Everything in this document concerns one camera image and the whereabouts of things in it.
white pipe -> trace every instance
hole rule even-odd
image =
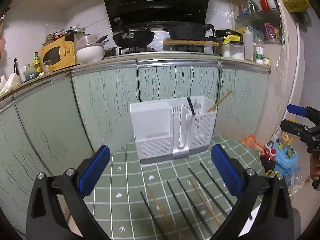
[[[290,94],[288,105],[291,104],[291,102],[292,102],[293,94],[294,94],[294,91],[295,91],[295,88],[296,88],[296,84],[297,84],[299,65],[300,65],[300,27],[299,27],[298,23],[296,23],[296,27],[297,27],[297,36],[298,36],[297,65],[296,65],[296,72],[294,74],[293,86],[292,86],[292,90],[291,90],[291,94]],[[287,115],[288,115],[288,111],[286,109],[282,120],[286,119]]]

white bowl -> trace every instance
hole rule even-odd
[[[77,49],[77,63],[87,64],[104,58],[104,47],[102,43],[94,43]]]

cabinet door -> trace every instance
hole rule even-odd
[[[133,141],[130,103],[139,101],[135,64],[75,74],[73,82],[84,126],[95,151],[105,144],[114,153]]]
[[[138,70],[142,101],[202,95],[216,100],[219,73],[216,67],[172,65]]]
[[[268,74],[222,69],[220,98],[233,93],[219,106],[214,133],[242,141],[254,135],[263,110]]]
[[[14,105],[0,113],[0,207],[9,222],[22,234],[33,183],[44,168],[33,150]]]
[[[92,156],[70,76],[55,76],[14,97],[26,133],[53,175]]]

human hand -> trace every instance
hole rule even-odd
[[[310,154],[310,177],[313,180],[320,177],[320,155]]]

pot handle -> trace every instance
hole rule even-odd
[[[205,24],[203,28],[205,31],[212,30],[212,32],[214,32],[214,26],[212,24]]]
[[[121,20],[120,17],[115,18],[114,21],[119,24],[119,26],[121,27],[121,29],[122,29],[122,31],[123,31],[124,33],[129,33],[128,27],[126,27],[126,26],[124,25],[124,23],[123,23],[123,21]]]

